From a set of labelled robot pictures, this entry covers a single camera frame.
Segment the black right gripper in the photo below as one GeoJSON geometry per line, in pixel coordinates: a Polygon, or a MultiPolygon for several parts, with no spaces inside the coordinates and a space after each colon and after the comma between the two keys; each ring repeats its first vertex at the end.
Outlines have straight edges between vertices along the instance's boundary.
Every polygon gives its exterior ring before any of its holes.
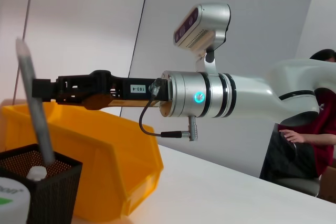
{"type": "Polygon", "coordinates": [[[150,106],[169,100],[167,80],[116,77],[109,71],[96,70],[90,75],[60,76],[55,82],[50,79],[33,80],[33,98],[43,102],[55,100],[58,104],[82,104],[88,110],[108,107],[144,107],[159,91],[150,106]],[[91,77],[95,78],[91,93],[91,77]]]}

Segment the person's hand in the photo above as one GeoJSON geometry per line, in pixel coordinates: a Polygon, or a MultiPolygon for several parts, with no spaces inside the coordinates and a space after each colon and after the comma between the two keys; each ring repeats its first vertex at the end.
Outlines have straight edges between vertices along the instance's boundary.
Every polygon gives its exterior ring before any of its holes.
{"type": "Polygon", "coordinates": [[[305,143],[305,135],[292,130],[280,130],[281,135],[291,143],[305,143]]]}

